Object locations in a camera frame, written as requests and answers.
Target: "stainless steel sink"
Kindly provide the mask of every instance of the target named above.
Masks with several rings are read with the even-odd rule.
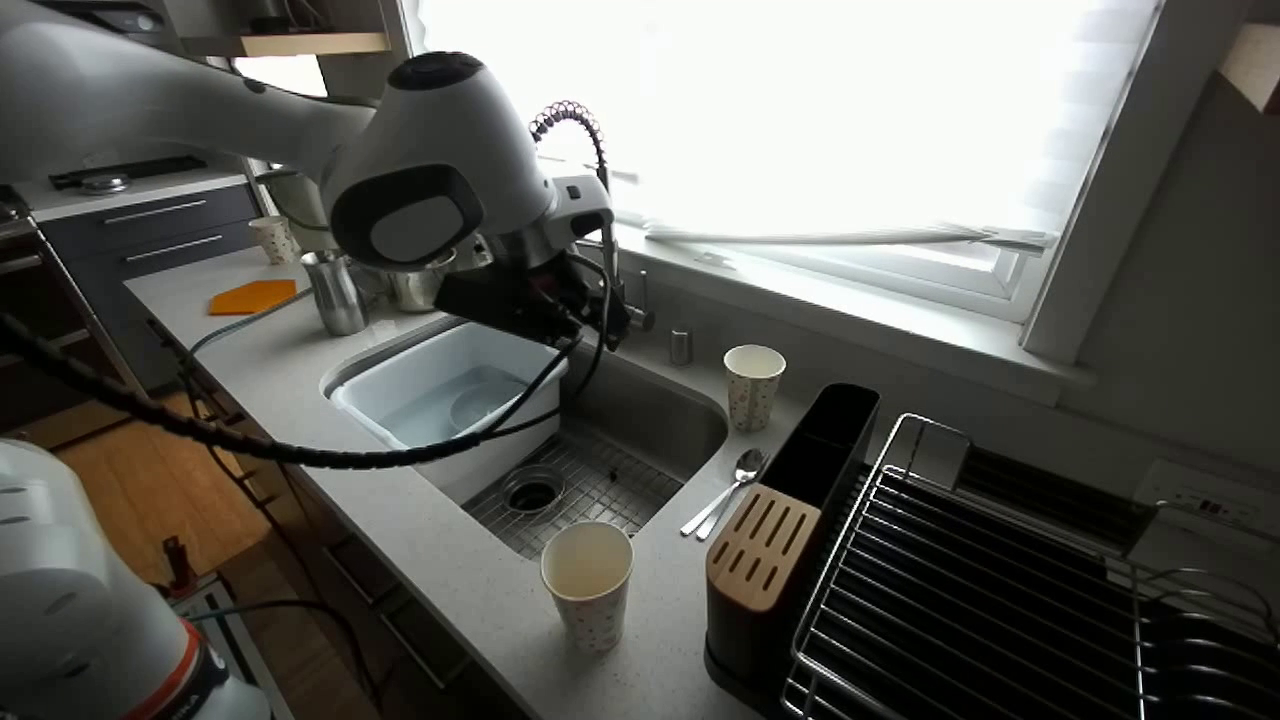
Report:
[[[603,355],[559,433],[462,508],[519,556],[555,528],[600,522],[638,531],[722,446],[722,412],[657,374]]]
[[[396,448],[481,430],[551,362],[551,349],[459,325],[355,362],[327,399]],[[506,424],[541,416],[579,389],[586,355],[551,375]],[[579,522],[638,531],[722,446],[719,405],[626,355],[603,355],[559,421],[484,441],[475,454],[420,465],[519,556]]]

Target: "wire rack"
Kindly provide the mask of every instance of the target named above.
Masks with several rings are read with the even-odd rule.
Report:
[[[790,640],[778,717],[1280,717],[1270,603],[954,491],[900,416]]]

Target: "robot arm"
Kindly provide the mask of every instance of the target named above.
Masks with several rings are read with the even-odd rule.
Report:
[[[611,219],[596,176],[542,179],[491,72],[459,54],[402,60],[377,109],[275,91],[107,38],[29,0],[0,5],[0,176],[47,176],[102,147],[261,156],[319,185],[336,245],[381,267],[420,267],[481,239],[486,267],[446,276],[436,305],[532,341],[600,325],[623,305],[566,263]]]

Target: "dish rack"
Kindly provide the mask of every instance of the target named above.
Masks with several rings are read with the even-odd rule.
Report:
[[[1280,717],[1270,603],[954,491],[900,416],[790,637],[778,717]]]

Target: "sink drain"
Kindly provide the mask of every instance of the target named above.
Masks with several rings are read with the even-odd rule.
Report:
[[[515,470],[506,484],[511,511],[542,511],[559,499],[559,476],[549,470]]]

